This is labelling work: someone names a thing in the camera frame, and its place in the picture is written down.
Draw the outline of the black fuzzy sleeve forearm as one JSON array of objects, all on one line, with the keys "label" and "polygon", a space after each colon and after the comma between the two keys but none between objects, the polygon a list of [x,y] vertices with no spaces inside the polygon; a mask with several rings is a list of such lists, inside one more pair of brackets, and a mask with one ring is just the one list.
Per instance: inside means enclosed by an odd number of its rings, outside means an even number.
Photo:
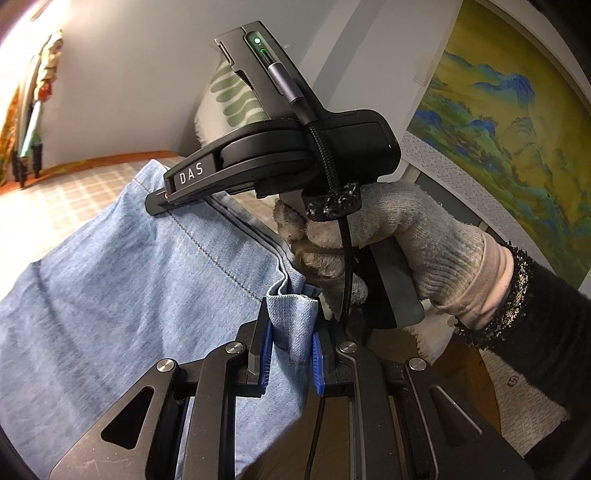
[{"label": "black fuzzy sleeve forearm", "polygon": [[458,320],[459,335],[490,350],[552,401],[573,412],[590,408],[590,300],[523,250],[513,261],[494,314],[478,329]]}]

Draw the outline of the right hand white glove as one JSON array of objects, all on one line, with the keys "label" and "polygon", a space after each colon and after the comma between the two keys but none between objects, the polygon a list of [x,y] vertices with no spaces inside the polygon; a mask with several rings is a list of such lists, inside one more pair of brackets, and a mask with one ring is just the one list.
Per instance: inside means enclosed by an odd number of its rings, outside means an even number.
[{"label": "right hand white glove", "polygon": [[[417,185],[399,181],[362,188],[362,208],[349,216],[355,247],[393,238],[410,267],[417,296],[478,329],[494,314],[491,296],[506,290],[513,274],[503,246],[476,226],[456,220]],[[301,265],[320,280],[332,312],[342,311],[345,272],[337,222],[315,222],[281,200],[273,208],[280,237],[288,244],[308,240]]]}]

